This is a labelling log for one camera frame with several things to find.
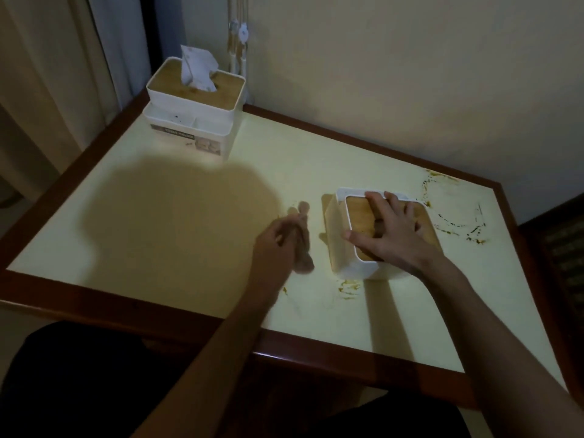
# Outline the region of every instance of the tissue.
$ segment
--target tissue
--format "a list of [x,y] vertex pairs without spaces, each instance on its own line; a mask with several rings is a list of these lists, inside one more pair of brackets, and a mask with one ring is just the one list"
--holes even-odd
[[210,76],[217,72],[219,63],[213,54],[205,49],[197,49],[181,45],[183,64],[180,72],[180,81],[185,86],[195,87],[207,92],[215,92],[217,88]]

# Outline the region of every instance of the wall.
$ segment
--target wall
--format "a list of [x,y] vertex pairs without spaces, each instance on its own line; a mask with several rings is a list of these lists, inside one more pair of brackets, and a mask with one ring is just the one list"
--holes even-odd
[[[522,222],[584,191],[583,9],[249,0],[249,85],[261,107],[503,183]],[[187,41],[226,62],[227,0],[183,15]]]

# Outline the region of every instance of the white plastic box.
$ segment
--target white plastic box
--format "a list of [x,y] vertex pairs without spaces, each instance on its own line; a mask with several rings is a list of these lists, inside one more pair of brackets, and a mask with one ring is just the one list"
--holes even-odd
[[245,78],[229,74],[241,78],[244,82],[235,107],[230,110],[221,109],[150,89],[152,80],[170,60],[182,61],[181,58],[169,57],[152,75],[146,85],[150,102],[142,112],[144,117],[154,130],[174,135],[180,144],[227,159],[241,123],[241,111],[245,102]]
[[[407,276],[406,272],[388,263],[364,261],[357,255],[354,245],[345,241],[341,234],[352,229],[347,209],[347,197],[364,197],[365,189],[341,187],[325,210],[326,240],[331,257],[332,270],[344,280],[389,280]],[[400,201],[416,201],[401,193],[394,194]]]

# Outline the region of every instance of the hand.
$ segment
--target hand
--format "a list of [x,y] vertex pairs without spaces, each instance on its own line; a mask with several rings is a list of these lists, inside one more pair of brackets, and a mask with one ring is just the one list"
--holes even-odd
[[386,199],[377,192],[365,193],[383,219],[382,237],[371,238],[359,232],[346,231],[343,238],[383,261],[419,276],[427,264],[441,254],[422,239],[421,228],[414,221],[413,206],[408,203],[402,211],[395,195],[389,192],[384,195]]
[[293,214],[272,221],[253,247],[252,267],[244,302],[269,309],[294,266],[300,215]]

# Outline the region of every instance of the table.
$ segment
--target table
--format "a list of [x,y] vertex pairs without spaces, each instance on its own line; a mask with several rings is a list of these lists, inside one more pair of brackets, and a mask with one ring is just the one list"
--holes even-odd
[[331,271],[322,217],[331,194],[390,189],[427,202],[445,254],[579,390],[500,184],[250,106],[223,165],[152,131],[140,117],[147,101],[139,95],[4,237],[3,303],[202,345],[242,292],[255,235],[305,200],[316,270],[291,276],[253,353],[474,408],[418,280],[346,282]]

